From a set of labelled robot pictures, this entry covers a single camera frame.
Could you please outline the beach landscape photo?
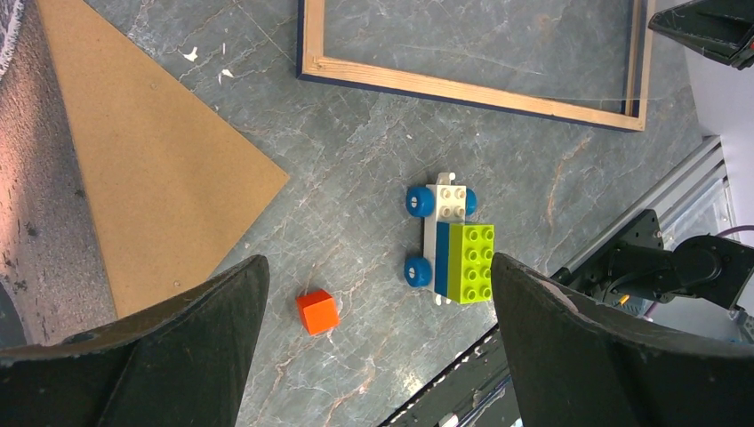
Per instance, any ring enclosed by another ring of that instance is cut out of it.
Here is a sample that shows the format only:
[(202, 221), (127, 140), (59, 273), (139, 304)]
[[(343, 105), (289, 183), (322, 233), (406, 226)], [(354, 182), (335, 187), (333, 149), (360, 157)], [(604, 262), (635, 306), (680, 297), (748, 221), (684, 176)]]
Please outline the beach landscape photo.
[(34, 1), (1, 4), (1, 318), (54, 345), (116, 317)]

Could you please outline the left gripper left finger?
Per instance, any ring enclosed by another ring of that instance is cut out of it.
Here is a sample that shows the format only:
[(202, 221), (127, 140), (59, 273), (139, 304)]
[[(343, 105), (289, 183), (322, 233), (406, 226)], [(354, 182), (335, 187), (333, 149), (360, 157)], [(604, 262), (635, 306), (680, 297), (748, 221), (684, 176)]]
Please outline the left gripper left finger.
[(3, 350), (2, 425), (234, 425), (269, 281), (255, 255), (61, 343)]

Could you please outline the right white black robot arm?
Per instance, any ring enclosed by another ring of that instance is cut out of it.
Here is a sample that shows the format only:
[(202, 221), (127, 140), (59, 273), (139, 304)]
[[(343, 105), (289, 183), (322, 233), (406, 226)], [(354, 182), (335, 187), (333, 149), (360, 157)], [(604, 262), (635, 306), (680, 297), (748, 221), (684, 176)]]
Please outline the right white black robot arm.
[[(737, 69), (753, 63), (751, 1), (690, 1), (650, 15), (647, 30), (708, 59)], [(553, 278), (603, 302), (623, 296), (658, 303), (676, 297), (704, 299), (734, 309), (753, 275), (751, 246), (720, 235), (700, 235), (667, 250), (660, 219), (645, 209), (574, 270)]]

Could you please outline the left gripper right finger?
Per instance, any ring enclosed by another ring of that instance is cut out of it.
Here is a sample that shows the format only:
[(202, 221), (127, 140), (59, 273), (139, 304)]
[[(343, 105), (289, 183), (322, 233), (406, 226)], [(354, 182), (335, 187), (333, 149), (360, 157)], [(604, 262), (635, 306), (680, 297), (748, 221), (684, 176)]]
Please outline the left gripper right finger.
[(633, 317), (503, 253), (492, 289), (524, 425), (752, 425), (751, 345)]

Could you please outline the wooden picture frame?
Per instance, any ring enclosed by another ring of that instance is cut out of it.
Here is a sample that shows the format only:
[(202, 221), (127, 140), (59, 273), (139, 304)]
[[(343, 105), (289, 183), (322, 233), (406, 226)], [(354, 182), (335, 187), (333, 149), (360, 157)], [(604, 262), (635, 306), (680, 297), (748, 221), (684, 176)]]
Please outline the wooden picture frame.
[(296, 77), (578, 125), (642, 132), (646, 129), (653, 43), (653, 32), (647, 24), (654, 11), (654, 1), (635, 1), (632, 5), (628, 75), (620, 113), (328, 57), (324, 1), (298, 3)]

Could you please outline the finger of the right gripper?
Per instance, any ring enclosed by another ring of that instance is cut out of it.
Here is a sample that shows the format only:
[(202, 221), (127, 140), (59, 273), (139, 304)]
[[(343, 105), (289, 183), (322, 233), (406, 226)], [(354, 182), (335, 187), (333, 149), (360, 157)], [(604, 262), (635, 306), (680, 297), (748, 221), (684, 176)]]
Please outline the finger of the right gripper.
[(689, 1), (655, 13), (648, 28), (723, 65), (753, 65), (753, 0)]

